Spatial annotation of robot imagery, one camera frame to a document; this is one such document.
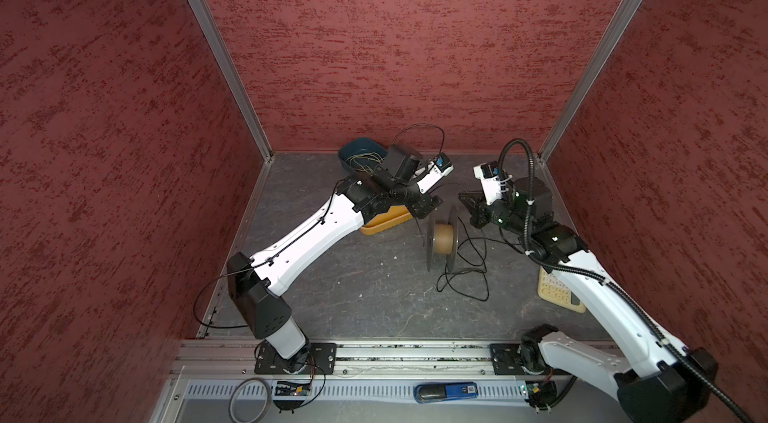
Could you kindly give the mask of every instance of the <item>red wall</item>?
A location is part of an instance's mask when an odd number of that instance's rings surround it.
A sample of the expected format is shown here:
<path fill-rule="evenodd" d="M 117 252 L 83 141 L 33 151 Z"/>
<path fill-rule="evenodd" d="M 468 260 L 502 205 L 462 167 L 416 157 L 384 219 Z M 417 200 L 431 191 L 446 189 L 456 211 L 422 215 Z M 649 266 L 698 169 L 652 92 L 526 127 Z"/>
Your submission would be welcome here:
<path fill-rule="evenodd" d="M 208 0 L 277 150 L 541 146 L 620 0 Z M 436 149 L 434 131 L 409 135 Z"/>
<path fill-rule="evenodd" d="M 256 146 L 186 0 L 0 6 L 0 421 L 146 421 Z"/>
<path fill-rule="evenodd" d="M 768 419 L 768 0 L 645 0 L 555 149 L 601 261 Z M 734 421 L 719 402 L 708 421 Z"/>

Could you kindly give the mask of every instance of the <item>spool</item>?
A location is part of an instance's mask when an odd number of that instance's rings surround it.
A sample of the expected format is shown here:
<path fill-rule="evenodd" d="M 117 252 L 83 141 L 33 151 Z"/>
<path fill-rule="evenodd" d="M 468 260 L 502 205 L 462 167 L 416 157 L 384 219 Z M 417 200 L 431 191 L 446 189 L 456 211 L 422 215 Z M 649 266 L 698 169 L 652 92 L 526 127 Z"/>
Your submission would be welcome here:
<path fill-rule="evenodd" d="M 430 213 L 427 229 L 427 271 L 432 271 L 432 264 L 436 261 L 437 255 L 445 255 L 447 271 L 453 273 L 456 250 L 458 249 L 458 212 L 456 207 L 451 207 L 447 223 L 437 223 L 435 213 Z"/>

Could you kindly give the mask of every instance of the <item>gray floor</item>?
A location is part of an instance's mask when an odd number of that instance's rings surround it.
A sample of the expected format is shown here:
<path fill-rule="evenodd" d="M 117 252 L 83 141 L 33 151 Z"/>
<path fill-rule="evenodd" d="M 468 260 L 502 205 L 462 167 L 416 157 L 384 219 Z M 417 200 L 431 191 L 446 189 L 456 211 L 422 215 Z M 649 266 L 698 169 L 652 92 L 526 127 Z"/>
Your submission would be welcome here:
<path fill-rule="evenodd" d="M 495 156 L 454 156 L 453 173 L 445 183 L 459 183 L 479 190 L 472 167 Z M 515 178 L 524 176 L 521 156 L 508 156 L 505 165 Z M 250 255 L 285 236 L 314 213 L 330 195 L 344 173 L 335 155 L 279 154 L 256 210 L 244 253 Z M 473 236 L 469 214 L 458 201 L 456 185 L 437 190 L 445 202 L 436 210 L 446 219 L 451 205 Z M 498 238 L 495 226 L 485 236 Z M 426 220 L 422 222 L 426 230 Z M 475 263 L 477 255 L 467 245 L 462 254 Z M 283 298 L 293 308 L 302 330 L 314 339 L 326 338 L 461 338 L 517 339 L 541 323 L 558 326 L 576 339 L 609 339 L 589 314 L 579 314 L 545 302 L 536 294 L 538 266 L 498 243 L 488 243 L 490 298 L 481 303 L 454 293 L 438 293 L 439 272 L 426 271 L 426 250 L 415 221 L 365 236 L 354 232 L 321 255 L 292 284 Z M 479 274 L 457 276 L 457 289 L 485 294 Z M 229 299 L 217 309 L 216 325 L 243 324 Z M 213 330 L 209 337 L 250 337 L 248 329 Z"/>
<path fill-rule="evenodd" d="M 236 403 L 240 418 L 256 415 L 262 401 L 244 400 Z M 190 400 L 185 401 L 178 423 L 229 423 L 227 400 Z M 270 409 L 263 419 L 264 423 L 309 423 L 325 421 L 335 423 L 628 423 L 629 418 L 619 403 L 593 386 L 577 381 L 562 403 L 538 415 L 530 408 L 509 408 L 500 406 L 442 405 L 406 405 L 376 401 L 314 401 L 306 409 L 296 410 L 294 414 L 276 408 Z"/>

